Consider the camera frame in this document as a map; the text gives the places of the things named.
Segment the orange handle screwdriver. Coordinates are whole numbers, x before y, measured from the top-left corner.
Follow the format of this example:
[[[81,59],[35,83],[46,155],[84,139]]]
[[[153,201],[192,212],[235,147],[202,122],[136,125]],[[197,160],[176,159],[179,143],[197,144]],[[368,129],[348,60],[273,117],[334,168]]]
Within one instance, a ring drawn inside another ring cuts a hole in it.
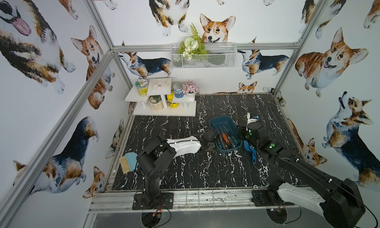
[[[227,134],[225,133],[225,131],[224,131],[224,130],[222,130],[222,129],[220,129],[220,130],[221,130],[221,133],[222,133],[222,137],[223,137],[223,139],[224,139],[224,141],[225,141],[226,145],[227,145],[227,146],[230,146],[230,141],[229,141],[229,139],[228,139],[228,136],[227,136]]]

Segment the green black screwdriver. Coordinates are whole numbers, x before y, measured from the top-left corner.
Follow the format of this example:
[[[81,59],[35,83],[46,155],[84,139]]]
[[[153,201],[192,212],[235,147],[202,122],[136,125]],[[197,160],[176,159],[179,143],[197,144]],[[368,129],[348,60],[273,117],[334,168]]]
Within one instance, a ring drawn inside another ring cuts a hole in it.
[[[230,142],[233,145],[233,148],[238,148],[238,146],[239,146],[239,140],[232,134],[232,132],[228,128],[225,128],[225,130],[226,130],[226,132],[228,134]]]

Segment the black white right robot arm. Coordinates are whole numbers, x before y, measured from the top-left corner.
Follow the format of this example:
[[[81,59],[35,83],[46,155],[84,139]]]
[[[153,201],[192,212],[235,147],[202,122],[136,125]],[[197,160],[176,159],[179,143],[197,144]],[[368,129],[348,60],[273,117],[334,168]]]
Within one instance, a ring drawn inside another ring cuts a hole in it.
[[[260,122],[237,126],[237,137],[247,141],[260,156],[273,162],[306,183],[311,190],[290,188],[277,181],[277,193],[283,201],[300,205],[323,216],[334,228],[354,228],[366,212],[360,191],[350,179],[340,180],[303,159],[290,149],[272,140]]]

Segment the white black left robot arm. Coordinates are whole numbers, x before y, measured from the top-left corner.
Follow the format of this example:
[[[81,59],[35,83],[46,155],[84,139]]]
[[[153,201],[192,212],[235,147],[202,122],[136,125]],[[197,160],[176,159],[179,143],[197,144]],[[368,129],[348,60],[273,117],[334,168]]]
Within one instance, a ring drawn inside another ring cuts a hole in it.
[[[176,157],[208,149],[218,136],[214,129],[181,139],[166,139],[159,135],[145,146],[137,155],[137,164],[144,177],[144,203],[151,205],[161,198],[160,178]]]

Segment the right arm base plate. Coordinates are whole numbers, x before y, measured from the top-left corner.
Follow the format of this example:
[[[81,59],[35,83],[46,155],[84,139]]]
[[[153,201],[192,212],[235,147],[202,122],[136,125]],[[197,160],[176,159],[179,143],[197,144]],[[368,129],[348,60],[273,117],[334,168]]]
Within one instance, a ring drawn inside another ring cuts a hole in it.
[[[253,190],[251,201],[255,206],[280,206],[281,203],[286,206],[292,206],[293,203],[283,201],[279,194],[274,190]]]

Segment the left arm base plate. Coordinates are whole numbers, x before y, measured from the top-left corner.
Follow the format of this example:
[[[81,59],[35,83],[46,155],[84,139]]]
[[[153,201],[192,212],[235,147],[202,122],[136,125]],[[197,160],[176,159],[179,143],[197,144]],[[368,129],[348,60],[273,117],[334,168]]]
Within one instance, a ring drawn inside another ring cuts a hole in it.
[[[157,210],[162,208],[172,209],[174,202],[174,193],[164,192],[157,198],[149,199],[144,194],[134,195],[132,210]]]

